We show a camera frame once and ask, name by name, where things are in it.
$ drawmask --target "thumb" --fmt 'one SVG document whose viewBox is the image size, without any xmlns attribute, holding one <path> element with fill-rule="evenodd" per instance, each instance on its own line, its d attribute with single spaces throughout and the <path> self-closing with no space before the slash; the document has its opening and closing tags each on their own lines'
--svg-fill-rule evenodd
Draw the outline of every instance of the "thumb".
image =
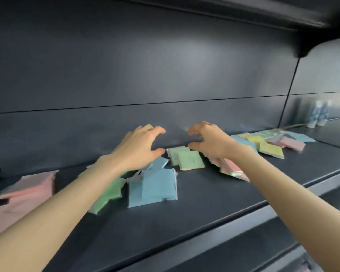
<svg viewBox="0 0 340 272">
<path fill-rule="evenodd" d="M 202 142 L 191 142 L 188 144 L 188 147 L 192 150 L 202 151 Z"/>
<path fill-rule="evenodd" d="M 165 152 L 165 149 L 156 149 L 154 151 L 151 151 L 152 155 L 153 155 L 153 160 L 157 159 L 158 157 L 162 156 Z"/>
</svg>

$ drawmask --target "plastic packaging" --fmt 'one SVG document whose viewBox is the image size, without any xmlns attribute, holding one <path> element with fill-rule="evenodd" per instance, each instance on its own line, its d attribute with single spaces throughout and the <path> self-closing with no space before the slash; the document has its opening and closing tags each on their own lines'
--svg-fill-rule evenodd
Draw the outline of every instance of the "plastic packaging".
<svg viewBox="0 0 340 272">
<path fill-rule="evenodd" d="M 308 116 L 308 122 L 306 124 L 306 127 L 308 128 L 315 128 L 317 119 L 319 118 L 320 112 L 321 112 L 321 107 L 322 107 L 323 102 L 321 100 L 315 101 L 313 106 L 310 109 L 310 113 Z"/>
<path fill-rule="evenodd" d="M 332 105 L 332 100 L 326 100 L 323 102 L 320 115 L 316 123 L 318 126 L 325 126 L 329 112 L 330 112 L 331 105 Z"/>
</svg>

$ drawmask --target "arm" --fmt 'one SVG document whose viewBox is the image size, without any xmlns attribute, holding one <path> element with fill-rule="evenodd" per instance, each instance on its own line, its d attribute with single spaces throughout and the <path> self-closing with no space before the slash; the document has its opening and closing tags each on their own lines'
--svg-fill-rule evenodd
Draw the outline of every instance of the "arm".
<svg viewBox="0 0 340 272">
<path fill-rule="evenodd" d="M 165 130 L 151 125 L 129 132 L 111 154 L 100 157 L 91 169 L 1 233 L 0 271 L 42 271 L 113 180 L 165 152 L 150 150 L 160 133 Z"/>
<path fill-rule="evenodd" d="M 195 124 L 189 134 L 203 142 L 189 147 L 210 157 L 232 160 L 249 177 L 295 239 L 326 272 L 340 272 L 340 211 L 298 184 L 216 125 Z"/>
</svg>

